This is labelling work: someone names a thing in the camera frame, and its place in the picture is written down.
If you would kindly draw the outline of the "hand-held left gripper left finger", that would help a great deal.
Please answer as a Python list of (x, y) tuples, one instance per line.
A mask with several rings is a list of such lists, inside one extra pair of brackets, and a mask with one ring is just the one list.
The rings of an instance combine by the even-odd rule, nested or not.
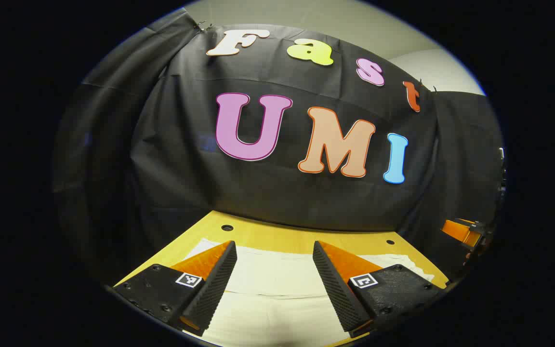
[(114, 286), (128, 303), (197, 336), (209, 328), (237, 261), (229, 240), (170, 267), (152, 264)]

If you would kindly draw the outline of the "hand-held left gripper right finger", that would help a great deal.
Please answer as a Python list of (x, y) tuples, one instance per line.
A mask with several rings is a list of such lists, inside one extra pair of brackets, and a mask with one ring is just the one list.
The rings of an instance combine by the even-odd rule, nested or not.
[(446, 292), (402, 264), (380, 267), (328, 242), (314, 243), (313, 261), (351, 338), (386, 332)]

